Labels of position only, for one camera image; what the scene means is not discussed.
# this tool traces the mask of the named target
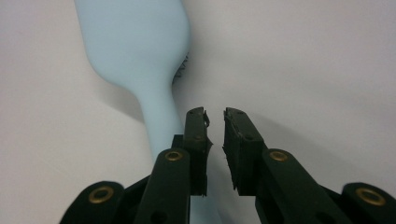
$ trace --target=brass screw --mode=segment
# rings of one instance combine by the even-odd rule
[[[375,206],[383,206],[387,202],[384,197],[372,189],[358,188],[355,192],[366,203]]]
[[[183,158],[183,154],[181,154],[178,151],[170,151],[165,154],[165,158],[169,161],[178,161],[181,160],[181,158]]]
[[[276,161],[286,161],[288,159],[288,156],[285,153],[280,152],[280,151],[271,152],[270,157]]]
[[[90,193],[90,203],[104,203],[109,200],[114,194],[114,189],[109,186],[102,186],[100,188],[94,189]]]

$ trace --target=hairbrush bristles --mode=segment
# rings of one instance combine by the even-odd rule
[[[189,55],[186,55],[186,58],[184,59],[183,63],[181,63],[180,67],[177,69],[175,76],[172,80],[172,84],[176,82],[176,79],[180,78],[183,76],[183,71],[186,70],[186,63],[189,61]]]

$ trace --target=light blue hairbrush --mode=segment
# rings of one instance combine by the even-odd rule
[[[172,80],[190,46],[181,0],[75,0],[88,59],[95,72],[138,99],[153,158],[183,126]],[[214,204],[191,199],[191,223],[220,223]]]

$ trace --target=metal rivet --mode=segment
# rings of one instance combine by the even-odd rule
[[[169,161],[178,161],[183,158],[183,154],[178,151],[170,151],[165,154],[165,158]]]
[[[384,197],[372,189],[358,188],[356,189],[356,194],[366,203],[375,206],[383,206],[387,202]]]
[[[276,161],[285,161],[288,159],[288,156],[280,151],[273,151],[270,153],[270,157]]]
[[[114,189],[109,186],[102,186],[94,189],[90,193],[90,203],[104,203],[109,200],[114,194]]]

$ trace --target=white surface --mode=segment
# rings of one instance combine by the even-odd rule
[[[226,106],[322,185],[396,196],[394,1],[185,1],[180,116],[204,106],[209,181],[227,224],[259,223],[222,153]],[[0,223],[57,223],[82,189],[152,166],[140,107],[85,57],[73,1],[0,1]]]

